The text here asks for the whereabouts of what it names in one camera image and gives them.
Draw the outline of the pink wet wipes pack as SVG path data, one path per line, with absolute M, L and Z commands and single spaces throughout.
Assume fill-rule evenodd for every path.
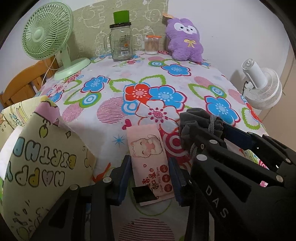
M 156 125 L 131 126 L 126 129 L 132 160 L 135 202 L 141 206 L 173 198 L 174 191 L 168 158 Z

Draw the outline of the beige door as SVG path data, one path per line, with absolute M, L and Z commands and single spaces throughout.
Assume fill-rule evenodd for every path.
M 263 110 L 259 117 L 271 137 L 295 150 L 295 56 L 292 47 L 289 47 L 280 80 L 280 101 L 271 109 Z

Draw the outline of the white standing fan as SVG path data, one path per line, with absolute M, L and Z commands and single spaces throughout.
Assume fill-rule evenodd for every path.
M 255 109 L 274 107 L 282 96 L 282 85 L 278 74 L 270 68 L 261 68 L 251 58 L 242 63 L 242 71 L 247 78 L 243 96 Z

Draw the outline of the yellow fabric storage box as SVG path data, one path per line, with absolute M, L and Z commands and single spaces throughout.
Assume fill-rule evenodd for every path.
M 90 184 L 95 156 L 63 123 L 48 97 L 16 139 L 4 173 L 3 218 L 13 237 L 29 240 L 42 219 L 72 184 Z

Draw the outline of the purple plush bunny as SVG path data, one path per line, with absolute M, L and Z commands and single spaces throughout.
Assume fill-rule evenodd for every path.
M 167 20 L 166 37 L 168 50 L 177 61 L 190 60 L 195 63 L 203 62 L 203 46 L 200 34 L 194 24 L 187 18 Z

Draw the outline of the floral tablecloth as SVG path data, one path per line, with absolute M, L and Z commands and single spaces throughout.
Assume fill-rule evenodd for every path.
M 38 95 L 46 95 L 60 109 L 65 123 L 79 135 L 98 158 L 93 167 L 93 181 L 109 176 L 129 154 L 126 129 L 153 125 L 160 133 L 163 152 L 177 159 L 190 171 L 189 153 L 181 147 L 179 115 L 189 108 L 202 108 L 222 118 L 222 122 L 245 132 L 267 134 L 261 120 L 234 85 L 211 64 L 173 60 L 166 51 L 155 56 L 137 52 L 131 60 L 115 62 L 110 56 L 91 59 L 91 64 L 70 77 L 50 78 Z M 58 144 L 39 149 L 39 162 L 48 167 L 36 169 L 29 181 L 40 187 L 61 187 L 66 170 L 78 164 L 71 151 Z M 184 240 L 186 208 L 179 208 L 174 198 L 152 205 L 136 204 L 128 185 L 128 196 L 114 210 L 117 240 Z

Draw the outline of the cotton swab jar orange lid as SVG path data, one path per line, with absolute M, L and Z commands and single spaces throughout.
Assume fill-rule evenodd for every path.
M 159 51 L 159 40 L 161 36 L 146 35 L 144 39 L 144 51 L 145 54 L 155 55 Z

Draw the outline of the glass jar green lid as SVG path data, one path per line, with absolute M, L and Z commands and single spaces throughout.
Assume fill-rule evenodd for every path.
M 109 26 L 110 33 L 104 37 L 104 49 L 114 61 L 130 60 L 133 56 L 130 12 L 116 11 L 113 18 L 114 24 Z

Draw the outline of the wooden bed headboard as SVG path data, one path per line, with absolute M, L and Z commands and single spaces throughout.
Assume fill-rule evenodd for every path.
M 56 57 L 38 61 L 24 69 L 8 84 L 1 93 L 1 104 L 4 108 L 20 101 L 32 98 L 41 90 L 46 78 L 51 78 L 59 68 Z

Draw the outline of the green patterned board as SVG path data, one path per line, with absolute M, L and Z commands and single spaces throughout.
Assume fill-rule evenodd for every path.
M 134 50 L 144 49 L 146 36 L 159 37 L 165 48 L 168 1 L 79 1 L 73 11 L 73 29 L 67 44 L 71 59 L 101 56 L 110 47 L 109 36 L 122 42 L 130 38 Z

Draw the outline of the green desk fan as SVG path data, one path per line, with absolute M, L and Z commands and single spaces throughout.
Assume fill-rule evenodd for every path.
M 22 47 L 32 59 L 45 60 L 60 53 L 63 66 L 54 78 L 61 80 L 84 69 L 90 59 L 71 60 L 67 42 L 74 25 L 71 8 L 60 2 L 51 2 L 38 8 L 27 21 L 22 35 Z

